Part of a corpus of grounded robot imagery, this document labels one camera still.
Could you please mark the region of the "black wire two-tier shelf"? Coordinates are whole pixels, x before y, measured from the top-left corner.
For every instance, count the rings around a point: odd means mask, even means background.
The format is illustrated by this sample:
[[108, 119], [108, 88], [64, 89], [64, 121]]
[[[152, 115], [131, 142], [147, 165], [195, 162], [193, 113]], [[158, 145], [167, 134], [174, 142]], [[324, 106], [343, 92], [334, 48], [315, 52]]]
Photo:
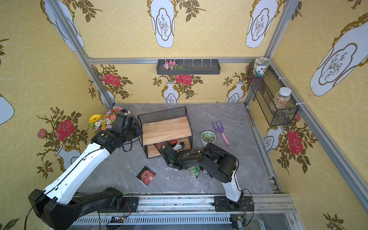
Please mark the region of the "black wire two-tier shelf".
[[184, 150], [193, 147], [193, 133], [187, 108], [171, 108], [138, 115], [142, 127], [141, 145], [148, 159], [160, 157], [155, 143], [178, 140], [185, 144]]

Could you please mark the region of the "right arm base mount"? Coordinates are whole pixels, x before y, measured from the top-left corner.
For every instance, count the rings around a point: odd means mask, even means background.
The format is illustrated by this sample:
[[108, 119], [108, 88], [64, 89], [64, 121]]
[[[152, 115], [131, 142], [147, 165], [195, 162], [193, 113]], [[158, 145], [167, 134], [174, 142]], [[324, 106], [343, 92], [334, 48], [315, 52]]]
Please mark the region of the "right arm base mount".
[[226, 196], [215, 196], [212, 206], [215, 207], [216, 212], [252, 212], [255, 207], [252, 197], [244, 195], [241, 195], [237, 202], [227, 199]]

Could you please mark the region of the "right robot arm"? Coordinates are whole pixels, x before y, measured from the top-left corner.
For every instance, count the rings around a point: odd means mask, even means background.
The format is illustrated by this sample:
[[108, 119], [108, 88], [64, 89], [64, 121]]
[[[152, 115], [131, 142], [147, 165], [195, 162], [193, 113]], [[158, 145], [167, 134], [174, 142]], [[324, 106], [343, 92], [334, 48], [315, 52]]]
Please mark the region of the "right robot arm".
[[188, 170], [199, 167], [210, 177], [220, 181], [225, 190], [225, 196], [215, 196], [213, 206], [217, 212], [254, 211], [254, 201], [251, 195], [245, 196], [237, 180], [239, 168], [238, 159], [216, 146], [208, 143], [205, 148], [184, 151], [184, 143], [164, 143], [159, 153], [168, 166], [177, 170]]

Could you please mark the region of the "red tea bag shelf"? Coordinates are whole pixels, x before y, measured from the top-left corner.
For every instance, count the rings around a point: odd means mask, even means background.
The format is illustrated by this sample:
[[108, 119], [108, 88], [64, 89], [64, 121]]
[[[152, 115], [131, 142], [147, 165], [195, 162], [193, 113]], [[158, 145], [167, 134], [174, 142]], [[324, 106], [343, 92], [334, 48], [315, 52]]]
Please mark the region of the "red tea bag shelf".
[[147, 166], [144, 166], [143, 169], [138, 173], [136, 176], [140, 181], [142, 181], [145, 185], [149, 185], [150, 182], [155, 177], [156, 173], [148, 168]]

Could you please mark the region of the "red tea bag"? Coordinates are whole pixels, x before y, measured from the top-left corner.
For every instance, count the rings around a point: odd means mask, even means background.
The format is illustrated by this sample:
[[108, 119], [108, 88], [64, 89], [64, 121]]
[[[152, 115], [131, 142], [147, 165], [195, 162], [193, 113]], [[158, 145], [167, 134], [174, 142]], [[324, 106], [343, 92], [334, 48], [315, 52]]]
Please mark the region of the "red tea bag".
[[176, 145], [178, 143], [178, 140], [171, 140], [169, 141], [172, 145]]

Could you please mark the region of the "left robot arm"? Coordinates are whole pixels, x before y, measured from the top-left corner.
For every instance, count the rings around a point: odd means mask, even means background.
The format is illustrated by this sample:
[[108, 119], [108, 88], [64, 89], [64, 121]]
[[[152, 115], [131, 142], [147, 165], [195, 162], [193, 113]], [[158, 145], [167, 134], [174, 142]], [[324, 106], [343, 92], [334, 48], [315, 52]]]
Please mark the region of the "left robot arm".
[[55, 230], [66, 230], [86, 214], [126, 208], [122, 192], [112, 187], [92, 195], [74, 195], [101, 162], [141, 134], [137, 119], [128, 110], [120, 110], [112, 127], [99, 131], [83, 154], [59, 178], [44, 190], [36, 189], [29, 195], [36, 216]]

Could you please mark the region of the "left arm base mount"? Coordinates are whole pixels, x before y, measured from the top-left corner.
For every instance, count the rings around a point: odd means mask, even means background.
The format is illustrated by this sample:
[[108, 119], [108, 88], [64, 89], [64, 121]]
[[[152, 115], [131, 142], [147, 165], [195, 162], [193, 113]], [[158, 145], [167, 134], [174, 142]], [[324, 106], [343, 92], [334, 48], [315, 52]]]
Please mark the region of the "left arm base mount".
[[104, 205], [99, 212], [135, 213], [137, 212], [139, 198], [137, 196], [122, 196], [116, 198], [111, 204]]

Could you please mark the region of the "green tea bag shelf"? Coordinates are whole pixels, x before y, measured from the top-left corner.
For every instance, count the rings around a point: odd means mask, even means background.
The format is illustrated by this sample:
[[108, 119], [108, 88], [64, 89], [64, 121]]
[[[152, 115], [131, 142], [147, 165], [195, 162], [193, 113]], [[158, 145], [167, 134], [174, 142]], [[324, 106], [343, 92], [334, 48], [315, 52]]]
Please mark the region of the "green tea bag shelf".
[[200, 174], [200, 167], [193, 166], [188, 169], [194, 178], [198, 178]]

